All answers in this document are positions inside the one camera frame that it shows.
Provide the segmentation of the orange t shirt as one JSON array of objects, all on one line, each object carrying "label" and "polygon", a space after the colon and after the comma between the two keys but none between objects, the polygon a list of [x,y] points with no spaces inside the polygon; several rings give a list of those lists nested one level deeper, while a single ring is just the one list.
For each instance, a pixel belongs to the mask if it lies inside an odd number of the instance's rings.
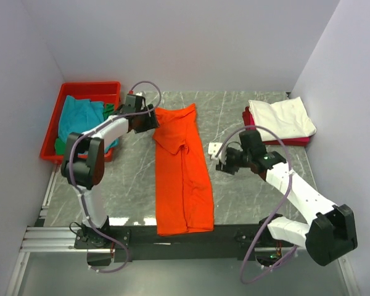
[{"label": "orange t shirt", "polygon": [[155,110],[155,217],[159,236],[214,228],[213,189],[195,104]]}]

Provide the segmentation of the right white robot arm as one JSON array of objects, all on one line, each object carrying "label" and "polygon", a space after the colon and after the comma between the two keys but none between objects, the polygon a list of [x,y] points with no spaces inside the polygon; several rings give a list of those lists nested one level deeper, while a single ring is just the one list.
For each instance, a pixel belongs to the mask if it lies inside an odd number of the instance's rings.
[{"label": "right white robot arm", "polygon": [[338,206],[321,195],[299,176],[287,159],[276,151],[268,152],[255,129],[240,133],[240,148],[227,142],[211,142],[209,156],[216,160],[216,170],[234,175],[248,168],[283,194],[304,217],[305,222],[290,220],[273,213],[262,221],[250,244],[260,241],[272,246],[277,241],[288,242],[306,249],[320,266],[326,266],[358,247],[353,210]]}]

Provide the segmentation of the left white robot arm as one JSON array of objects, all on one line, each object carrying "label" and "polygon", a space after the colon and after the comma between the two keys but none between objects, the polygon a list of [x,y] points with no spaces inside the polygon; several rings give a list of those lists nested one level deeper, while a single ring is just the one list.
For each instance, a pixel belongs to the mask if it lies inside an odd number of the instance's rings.
[{"label": "left white robot arm", "polygon": [[99,184],[105,171],[105,150],[119,137],[159,127],[153,104],[143,93],[129,92],[125,102],[97,126],[82,133],[72,132],[61,165],[61,174],[75,190],[83,214],[77,239],[95,248],[109,243],[124,247],[113,236],[104,210]]}]

